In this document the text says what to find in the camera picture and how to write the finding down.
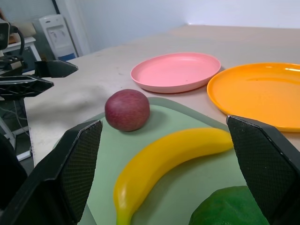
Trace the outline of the red apple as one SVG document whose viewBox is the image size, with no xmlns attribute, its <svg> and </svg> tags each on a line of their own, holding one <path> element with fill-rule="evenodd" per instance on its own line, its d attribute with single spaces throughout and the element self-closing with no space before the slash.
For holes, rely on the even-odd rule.
<svg viewBox="0 0 300 225">
<path fill-rule="evenodd" d="M 110 96 L 105 103 L 106 121 L 119 131 L 138 130 L 145 125 L 149 116 L 149 100 L 137 90 L 120 90 Z"/>
</svg>

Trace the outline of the pink plate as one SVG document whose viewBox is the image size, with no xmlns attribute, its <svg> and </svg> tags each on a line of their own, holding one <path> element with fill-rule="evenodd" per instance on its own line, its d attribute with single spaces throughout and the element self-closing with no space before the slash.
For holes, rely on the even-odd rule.
<svg viewBox="0 0 300 225">
<path fill-rule="evenodd" d="M 171 53 L 139 63 L 132 69 L 131 78 L 150 92 L 181 93 L 206 85 L 220 69 L 220 61 L 208 54 Z"/>
</svg>

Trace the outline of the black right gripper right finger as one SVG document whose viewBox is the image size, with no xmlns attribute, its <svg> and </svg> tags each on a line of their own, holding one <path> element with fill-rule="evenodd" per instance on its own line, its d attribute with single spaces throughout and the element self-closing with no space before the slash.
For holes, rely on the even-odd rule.
<svg viewBox="0 0 300 225">
<path fill-rule="evenodd" d="M 270 225 L 300 225 L 300 151 L 269 124 L 226 119 L 240 170 Z"/>
</svg>

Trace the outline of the yellow banana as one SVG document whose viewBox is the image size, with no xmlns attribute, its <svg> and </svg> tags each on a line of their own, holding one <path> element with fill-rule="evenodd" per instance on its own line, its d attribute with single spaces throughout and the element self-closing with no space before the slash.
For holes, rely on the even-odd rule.
<svg viewBox="0 0 300 225">
<path fill-rule="evenodd" d="M 113 192 L 116 225 L 130 225 L 133 214 L 171 169 L 191 159 L 232 148 L 231 135 L 212 127 L 184 129 L 152 142 L 128 162 L 116 180 Z"/>
</svg>

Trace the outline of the white water dispenser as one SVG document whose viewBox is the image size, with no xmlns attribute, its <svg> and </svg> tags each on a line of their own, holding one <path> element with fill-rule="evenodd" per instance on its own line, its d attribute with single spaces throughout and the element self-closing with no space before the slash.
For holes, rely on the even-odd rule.
<svg viewBox="0 0 300 225">
<path fill-rule="evenodd" d="M 40 25 L 57 60 L 75 59 L 75 51 L 71 36 L 62 15 L 48 15 L 39 19 Z"/>
</svg>

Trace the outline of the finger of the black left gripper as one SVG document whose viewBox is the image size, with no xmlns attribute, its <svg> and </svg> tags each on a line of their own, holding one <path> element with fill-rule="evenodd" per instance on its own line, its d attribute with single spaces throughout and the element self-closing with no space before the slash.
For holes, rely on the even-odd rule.
<svg viewBox="0 0 300 225">
<path fill-rule="evenodd" d="M 35 97 L 53 86 L 53 82 L 33 75 L 0 77 L 0 97 Z"/>
<path fill-rule="evenodd" d="M 76 72 L 78 67 L 60 60 L 36 61 L 34 75 L 40 78 L 64 78 Z"/>
</svg>

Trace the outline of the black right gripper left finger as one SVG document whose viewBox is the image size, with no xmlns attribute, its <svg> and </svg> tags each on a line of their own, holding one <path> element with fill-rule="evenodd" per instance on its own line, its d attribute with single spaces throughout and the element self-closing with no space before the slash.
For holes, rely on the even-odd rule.
<svg viewBox="0 0 300 225">
<path fill-rule="evenodd" d="M 67 130 L 27 174 L 0 135 L 0 225 L 77 225 L 93 183 L 102 122 Z"/>
</svg>

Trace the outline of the orange plate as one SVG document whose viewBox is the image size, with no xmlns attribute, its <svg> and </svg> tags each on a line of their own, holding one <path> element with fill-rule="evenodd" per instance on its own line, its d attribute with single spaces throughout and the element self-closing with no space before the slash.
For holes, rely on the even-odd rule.
<svg viewBox="0 0 300 225">
<path fill-rule="evenodd" d="M 226 69 L 209 81 L 207 94 L 226 115 L 300 133 L 300 64 L 266 62 Z"/>
</svg>

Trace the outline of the light green tray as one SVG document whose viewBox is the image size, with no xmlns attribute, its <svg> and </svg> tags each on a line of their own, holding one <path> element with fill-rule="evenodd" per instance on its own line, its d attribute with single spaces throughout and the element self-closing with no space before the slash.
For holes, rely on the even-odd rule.
<svg viewBox="0 0 300 225">
<path fill-rule="evenodd" d="M 108 125 L 103 130 L 94 181 L 78 225 L 116 225 L 113 188 L 128 161 L 153 141 L 172 132 L 197 127 L 227 130 L 227 126 L 177 102 L 151 97 L 151 116 L 141 129 L 122 133 Z M 131 225 L 188 225 L 193 211 L 214 191 L 243 186 L 234 150 L 189 160 L 168 172 L 152 189 Z"/>
</svg>

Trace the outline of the green vegetable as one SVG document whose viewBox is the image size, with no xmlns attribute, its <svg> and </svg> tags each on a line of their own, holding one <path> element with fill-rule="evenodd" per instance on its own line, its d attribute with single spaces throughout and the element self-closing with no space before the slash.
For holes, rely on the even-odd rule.
<svg viewBox="0 0 300 225">
<path fill-rule="evenodd" d="M 219 189 L 192 213 L 188 225 L 270 225 L 247 186 Z"/>
</svg>

